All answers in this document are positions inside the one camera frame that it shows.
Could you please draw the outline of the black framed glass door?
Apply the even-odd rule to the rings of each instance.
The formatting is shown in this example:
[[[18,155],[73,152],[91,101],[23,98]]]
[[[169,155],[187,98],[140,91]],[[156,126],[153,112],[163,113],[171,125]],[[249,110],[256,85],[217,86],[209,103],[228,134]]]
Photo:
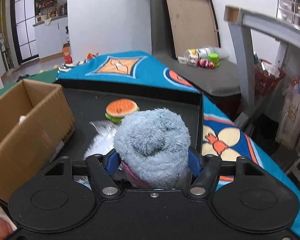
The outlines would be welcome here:
[[[34,33],[34,0],[10,0],[13,44],[17,61],[23,64],[39,57]]]

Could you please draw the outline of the brown cardboard box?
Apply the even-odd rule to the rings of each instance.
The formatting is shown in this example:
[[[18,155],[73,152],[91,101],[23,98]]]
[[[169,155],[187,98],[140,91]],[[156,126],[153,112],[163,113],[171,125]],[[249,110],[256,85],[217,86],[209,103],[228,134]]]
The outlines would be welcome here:
[[[26,119],[19,124],[19,117]],[[0,199],[51,163],[75,130],[63,87],[23,80],[0,97]]]

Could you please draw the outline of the orange carton box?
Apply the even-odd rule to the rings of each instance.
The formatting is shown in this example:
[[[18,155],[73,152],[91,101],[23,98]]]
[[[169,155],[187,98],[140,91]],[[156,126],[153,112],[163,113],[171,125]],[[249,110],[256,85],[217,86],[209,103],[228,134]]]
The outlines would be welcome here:
[[[70,50],[70,43],[63,44],[62,53],[64,56],[64,61],[66,64],[72,63],[72,56],[71,56],[71,50]]]

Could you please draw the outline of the white kitchen cabinet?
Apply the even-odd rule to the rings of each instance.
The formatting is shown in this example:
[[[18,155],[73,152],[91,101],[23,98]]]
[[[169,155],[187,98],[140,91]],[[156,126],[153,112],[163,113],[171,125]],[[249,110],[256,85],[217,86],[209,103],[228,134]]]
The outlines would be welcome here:
[[[63,45],[67,43],[67,26],[68,17],[66,15],[52,18],[49,25],[44,22],[33,25],[40,59],[62,52]]]

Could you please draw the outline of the blue patterned blanket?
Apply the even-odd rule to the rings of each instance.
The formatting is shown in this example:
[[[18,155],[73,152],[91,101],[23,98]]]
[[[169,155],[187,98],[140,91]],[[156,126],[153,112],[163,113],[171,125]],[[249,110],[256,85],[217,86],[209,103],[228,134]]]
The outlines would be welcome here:
[[[95,153],[90,147],[97,134],[92,123],[105,120],[106,106],[116,99],[132,99],[142,111],[166,108],[179,114],[196,148],[204,144],[202,129],[234,127],[200,90],[143,51],[90,56],[74,66],[60,66],[56,81],[75,117],[74,135],[61,150],[73,160]]]

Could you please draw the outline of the grey bench cushion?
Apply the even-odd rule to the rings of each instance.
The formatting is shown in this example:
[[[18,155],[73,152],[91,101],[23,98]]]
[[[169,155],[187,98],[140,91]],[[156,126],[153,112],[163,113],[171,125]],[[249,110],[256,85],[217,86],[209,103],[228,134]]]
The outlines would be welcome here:
[[[158,54],[155,58],[211,96],[226,97],[241,93],[238,66],[228,60],[221,60],[219,67],[214,69],[205,69],[181,64],[167,54]]]

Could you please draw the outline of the white soft pouch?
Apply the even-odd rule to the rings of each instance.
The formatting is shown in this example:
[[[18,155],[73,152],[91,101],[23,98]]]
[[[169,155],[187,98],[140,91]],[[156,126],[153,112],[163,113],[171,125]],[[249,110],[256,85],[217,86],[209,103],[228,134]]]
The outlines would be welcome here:
[[[26,119],[26,116],[25,116],[25,115],[21,115],[21,116],[19,117],[18,123],[21,124],[25,119]]]

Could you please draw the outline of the green plastic cup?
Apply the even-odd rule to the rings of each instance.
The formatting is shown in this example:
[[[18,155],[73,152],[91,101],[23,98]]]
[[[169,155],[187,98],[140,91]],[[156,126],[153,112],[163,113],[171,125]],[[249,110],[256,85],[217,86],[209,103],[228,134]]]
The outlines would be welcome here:
[[[210,68],[216,68],[220,65],[219,54],[217,54],[217,53],[210,53],[208,55],[208,60],[209,60],[209,67]]]

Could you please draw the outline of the brown framed board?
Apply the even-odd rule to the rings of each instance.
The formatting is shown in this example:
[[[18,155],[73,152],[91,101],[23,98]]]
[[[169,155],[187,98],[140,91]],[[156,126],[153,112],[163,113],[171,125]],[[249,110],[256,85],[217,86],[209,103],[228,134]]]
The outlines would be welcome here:
[[[220,47],[212,0],[163,0],[171,54],[174,59],[187,49]]]

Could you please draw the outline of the red basket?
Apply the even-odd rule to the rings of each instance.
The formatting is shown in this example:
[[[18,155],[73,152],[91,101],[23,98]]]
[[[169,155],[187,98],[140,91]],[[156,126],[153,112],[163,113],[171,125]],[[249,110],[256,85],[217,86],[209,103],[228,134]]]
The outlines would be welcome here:
[[[279,69],[279,76],[275,77],[269,75],[262,70],[262,64],[269,63],[267,60],[259,59],[258,64],[255,66],[255,95],[266,96],[274,91],[277,84],[285,77],[285,72]]]

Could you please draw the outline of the white plastic bottle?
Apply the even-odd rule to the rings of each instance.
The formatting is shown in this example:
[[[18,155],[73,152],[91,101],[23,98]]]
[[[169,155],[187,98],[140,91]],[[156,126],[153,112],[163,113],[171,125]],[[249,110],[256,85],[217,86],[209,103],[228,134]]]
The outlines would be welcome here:
[[[208,47],[188,49],[184,53],[184,57],[187,59],[207,59],[208,55],[211,53],[211,49]]]

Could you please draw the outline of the light blue fluffy sock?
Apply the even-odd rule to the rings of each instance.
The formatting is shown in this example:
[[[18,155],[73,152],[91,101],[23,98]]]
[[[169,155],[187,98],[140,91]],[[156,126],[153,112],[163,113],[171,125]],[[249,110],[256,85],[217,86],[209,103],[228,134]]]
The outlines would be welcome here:
[[[142,189],[181,187],[189,173],[189,130],[169,109],[125,116],[114,137],[128,180]]]

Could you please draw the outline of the plush hamburger toy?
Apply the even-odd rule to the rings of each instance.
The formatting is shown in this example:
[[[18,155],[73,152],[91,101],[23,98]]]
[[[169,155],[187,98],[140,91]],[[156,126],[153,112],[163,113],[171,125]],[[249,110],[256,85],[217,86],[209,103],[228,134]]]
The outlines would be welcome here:
[[[130,99],[118,99],[107,105],[105,116],[109,121],[117,124],[121,122],[125,116],[139,110],[140,108],[135,101]]]

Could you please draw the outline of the black shallow tray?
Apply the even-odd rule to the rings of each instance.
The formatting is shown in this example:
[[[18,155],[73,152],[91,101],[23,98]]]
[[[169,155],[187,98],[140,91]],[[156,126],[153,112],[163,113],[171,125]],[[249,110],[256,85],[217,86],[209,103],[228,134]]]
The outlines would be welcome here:
[[[57,155],[58,161],[70,161],[74,175],[86,175],[84,154],[97,135],[93,121],[105,121],[106,107],[118,99],[136,102],[140,111],[169,109],[181,116],[191,137],[191,146],[200,150],[203,98],[194,91],[150,87],[131,83],[59,79],[75,117],[75,131]]]

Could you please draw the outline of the orange bag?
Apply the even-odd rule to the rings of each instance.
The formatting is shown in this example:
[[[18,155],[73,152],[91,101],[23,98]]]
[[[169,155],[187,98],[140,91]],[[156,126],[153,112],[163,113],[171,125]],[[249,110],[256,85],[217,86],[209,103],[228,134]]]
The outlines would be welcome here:
[[[92,60],[94,59],[95,57],[98,57],[100,54],[99,53],[96,53],[96,54],[92,54],[92,53],[89,53],[87,55],[87,60]]]

